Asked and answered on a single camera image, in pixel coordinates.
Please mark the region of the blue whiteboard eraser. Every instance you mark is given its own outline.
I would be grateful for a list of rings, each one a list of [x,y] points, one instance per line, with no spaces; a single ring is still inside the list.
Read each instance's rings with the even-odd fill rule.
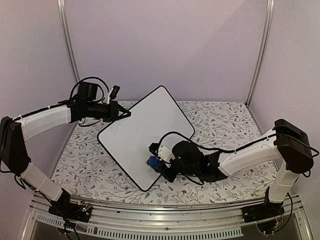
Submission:
[[[160,165],[161,162],[158,160],[157,157],[151,156],[151,157],[147,160],[146,163],[147,163],[150,167],[157,167],[157,166]]]

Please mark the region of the white whiteboard black frame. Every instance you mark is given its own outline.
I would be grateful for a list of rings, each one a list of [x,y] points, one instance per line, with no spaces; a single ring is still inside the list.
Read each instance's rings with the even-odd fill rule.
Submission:
[[[129,109],[131,115],[107,125],[97,134],[97,140],[121,170],[143,192],[160,178],[147,161],[152,156],[149,146],[162,141],[171,149],[182,138],[192,138],[195,128],[177,102],[160,85]]]

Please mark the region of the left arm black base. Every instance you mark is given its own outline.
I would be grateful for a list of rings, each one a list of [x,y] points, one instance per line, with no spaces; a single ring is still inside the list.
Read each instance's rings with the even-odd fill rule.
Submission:
[[[88,223],[92,214],[92,204],[83,200],[71,202],[71,195],[64,189],[57,201],[51,201],[48,212],[69,220]]]

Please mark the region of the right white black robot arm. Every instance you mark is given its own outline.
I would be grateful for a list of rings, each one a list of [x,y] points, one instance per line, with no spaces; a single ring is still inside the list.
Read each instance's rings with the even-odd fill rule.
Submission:
[[[288,191],[299,176],[311,171],[314,158],[320,152],[311,147],[308,135],[284,119],[278,119],[274,127],[256,140],[236,149],[211,148],[205,155],[201,146],[187,137],[172,148],[163,145],[166,133],[159,142],[152,143],[152,156],[147,164],[167,181],[173,182],[178,175],[198,178],[199,184],[214,183],[234,173],[270,160],[282,160],[275,180],[268,187],[265,202],[259,206],[262,218],[269,218],[278,210]]]

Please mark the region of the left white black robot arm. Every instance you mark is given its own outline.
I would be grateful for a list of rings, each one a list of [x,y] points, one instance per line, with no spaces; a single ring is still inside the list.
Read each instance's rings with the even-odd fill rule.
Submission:
[[[0,123],[0,160],[21,185],[28,185],[54,201],[55,209],[63,217],[70,217],[74,205],[62,198],[63,189],[32,163],[26,143],[44,132],[84,118],[114,122],[130,116],[131,112],[114,100],[108,104],[64,100],[17,118],[6,116]]]

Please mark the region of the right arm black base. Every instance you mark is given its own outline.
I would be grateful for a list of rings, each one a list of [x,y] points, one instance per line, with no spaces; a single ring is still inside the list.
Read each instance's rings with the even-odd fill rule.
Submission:
[[[241,209],[245,223],[256,223],[257,229],[264,235],[272,235],[277,230],[280,221],[285,213],[283,202],[272,203],[268,198],[263,203],[245,206]]]

